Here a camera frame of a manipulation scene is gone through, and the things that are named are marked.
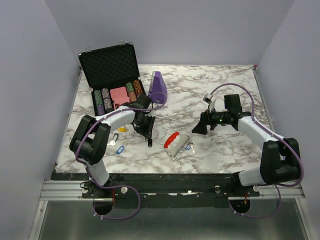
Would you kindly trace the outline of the metal key organizer red handle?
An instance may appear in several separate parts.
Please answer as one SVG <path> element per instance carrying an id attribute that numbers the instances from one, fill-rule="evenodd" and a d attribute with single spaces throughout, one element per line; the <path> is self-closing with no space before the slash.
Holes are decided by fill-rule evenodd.
<path id="1" fill-rule="evenodd" d="M 171 160 L 176 160 L 185 150 L 188 143 L 193 143 L 191 133 L 174 132 L 165 141 L 163 148 Z"/>

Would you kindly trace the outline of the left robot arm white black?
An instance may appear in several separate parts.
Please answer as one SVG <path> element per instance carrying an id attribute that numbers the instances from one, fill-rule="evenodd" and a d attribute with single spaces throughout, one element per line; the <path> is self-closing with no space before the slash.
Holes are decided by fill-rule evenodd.
<path id="1" fill-rule="evenodd" d="M 91 117 L 85 115 L 70 141 L 69 149 L 75 154 L 77 162 L 83 164 L 94 182 L 93 191 L 101 198 L 107 197 L 111 185 L 107 182 L 109 173 L 103 163 L 109 135 L 125 125 L 133 125 L 133 129 L 153 146 L 152 131 L 155 117 L 149 116 L 149 106 L 152 100 L 145 94 L 140 94 L 136 101 L 126 102 L 107 114 Z"/>

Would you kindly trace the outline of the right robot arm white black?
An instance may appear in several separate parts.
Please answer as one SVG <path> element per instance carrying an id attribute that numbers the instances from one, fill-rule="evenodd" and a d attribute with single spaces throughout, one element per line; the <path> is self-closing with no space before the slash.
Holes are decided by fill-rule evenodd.
<path id="1" fill-rule="evenodd" d="M 299 144 L 294 138 L 272 133 L 251 112 L 243 111 L 238 94 L 224 96 L 225 111 L 216 111 L 211 94 L 206 94 L 203 100 L 208 108 L 200 114 L 200 120 L 192 133 L 207 135 L 208 131 L 214 130 L 218 125 L 230 125 L 262 150 L 258 167 L 232 175 L 230 191 L 234 195 L 243 195 L 248 186 L 281 184 L 301 177 L 301 167 L 297 160 Z"/>

